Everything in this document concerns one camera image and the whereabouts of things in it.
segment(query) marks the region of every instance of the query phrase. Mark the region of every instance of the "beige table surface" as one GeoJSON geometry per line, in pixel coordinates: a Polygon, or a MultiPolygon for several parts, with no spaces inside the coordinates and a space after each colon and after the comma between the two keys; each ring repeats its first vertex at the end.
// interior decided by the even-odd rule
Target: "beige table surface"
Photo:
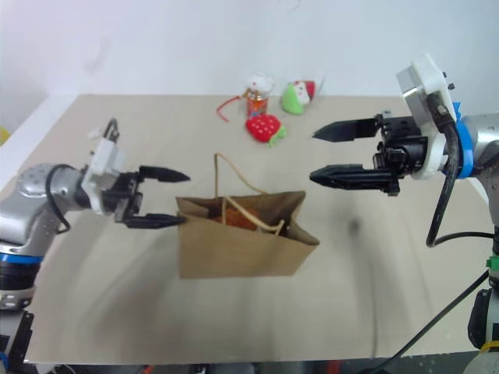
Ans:
{"type": "MultiPolygon", "coordinates": [[[[402,193],[327,189],[308,175],[326,164],[371,168],[376,140],[328,143],[314,130],[385,108],[405,115],[397,97],[322,97],[304,116],[270,112],[288,128],[274,148],[253,141],[238,105],[225,97],[84,96],[61,117],[25,166],[81,167],[97,140],[88,132],[119,120],[126,167],[157,164],[187,173],[177,185],[146,183],[142,212],[175,212],[175,196],[213,196],[213,153],[221,151],[255,185],[272,192],[305,189],[299,223],[321,245],[293,277],[180,280],[177,229],[129,230],[111,217],[72,213],[73,229],[57,238],[37,279],[30,311],[31,362],[237,362],[386,356],[483,271],[490,243],[465,238],[424,245],[443,182],[407,178],[402,193]],[[350,234],[353,220],[358,235],[350,234]]],[[[246,194],[227,167],[222,192],[246,194]]],[[[442,233],[491,230],[487,206],[458,182],[442,233]]],[[[473,297],[409,353],[472,349],[466,326],[473,297]]]]}

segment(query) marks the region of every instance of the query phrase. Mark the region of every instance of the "gray robot arm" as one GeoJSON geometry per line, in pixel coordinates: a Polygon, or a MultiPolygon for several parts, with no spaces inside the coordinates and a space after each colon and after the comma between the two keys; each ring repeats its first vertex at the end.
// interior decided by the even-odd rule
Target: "gray robot arm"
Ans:
{"type": "MultiPolygon", "coordinates": [[[[451,102],[445,76],[429,55],[418,58],[398,74],[411,116],[377,115],[335,122],[315,132],[314,137],[331,142],[372,137],[378,132],[382,140],[373,156],[373,169],[366,170],[362,165],[329,165],[311,173],[310,179],[332,188],[379,189],[396,196],[400,193],[399,179],[407,175],[425,179],[440,171],[446,174],[426,244],[435,246],[465,236],[493,239],[493,255],[487,261],[492,288],[479,291],[468,326],[472,344],[487,354],[479,355],[468,372],[496,372],[499,370],[499,112],[460,118],[458,104],[451,102]],[[478,178],[487,192],[494,234],[462,232],[437,238],[455,179],[468,177],[478,178]]],[[[486,278],[487,272],[463,297],[486,278]]],[[[384,367],[404,354],[450,309],[439,313],[394,357],[365,372],[385,372],[384,367]]]]}
{"type": "Polygon", "coordinates": [[[35,277],[54,237],[69,230],[64,215],[70,210],[114,214],[115,222],[129,228],[166,228],[184,221],[168,214],[137,215],[142,201],[138,188],[144,179],[181,182],[189,177],[148,166],[121,172],[118,137],[113,119],[83,170],[65,164],[36,165],[19,176],[14,191],[0,202],[0,310],[30,304],[35,277]]]}

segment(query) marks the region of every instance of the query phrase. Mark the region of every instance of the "red strawberry toy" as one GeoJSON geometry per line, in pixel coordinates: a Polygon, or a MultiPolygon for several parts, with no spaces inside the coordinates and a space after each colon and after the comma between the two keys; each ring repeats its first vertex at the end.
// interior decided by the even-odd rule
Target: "red strawberry toy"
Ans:
{"type": "Polygon", "coordinates": [[[246,128],[253,137],[262,143],[273,146],[277,138],[284,138],[286,127],[274,115],[255,115],[246,120],[246,128]]]}

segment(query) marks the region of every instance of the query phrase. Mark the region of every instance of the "brown paper bag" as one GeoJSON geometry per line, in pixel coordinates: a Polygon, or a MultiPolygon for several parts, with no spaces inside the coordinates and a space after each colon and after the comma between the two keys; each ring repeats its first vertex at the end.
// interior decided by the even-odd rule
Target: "brown paper bag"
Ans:
{"type": "Polygon", "coordinates": [[[180,277],[256,277],[293,275],[319,241],[295,221],[305,192],[266,193],[252,186],[225,156],[216,153],[215,197],[178,197],[180,277]],[[241,181],[258,191],[256,196],[218,197],[218,158],[228,162],[241,181]],[[259,229],[227,226],[225,208],[232,206],[259,229]],[[258,212],[254,217],[247,209],[258,212]],[[222,215],[222,222],[212,218],[222,215]]]}

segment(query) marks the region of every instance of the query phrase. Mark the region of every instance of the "green plush toy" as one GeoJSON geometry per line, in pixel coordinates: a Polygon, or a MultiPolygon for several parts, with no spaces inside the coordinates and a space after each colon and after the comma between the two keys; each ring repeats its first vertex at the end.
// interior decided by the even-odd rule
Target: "green plush toy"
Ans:
{"type": "Polygon", "coordinates": [[[282,109],[292,115],[301,115],[305,106],[312,100],[314,92],[315,82],[312,80],[297,80],[290,83],[282,94],[282,109]]]}

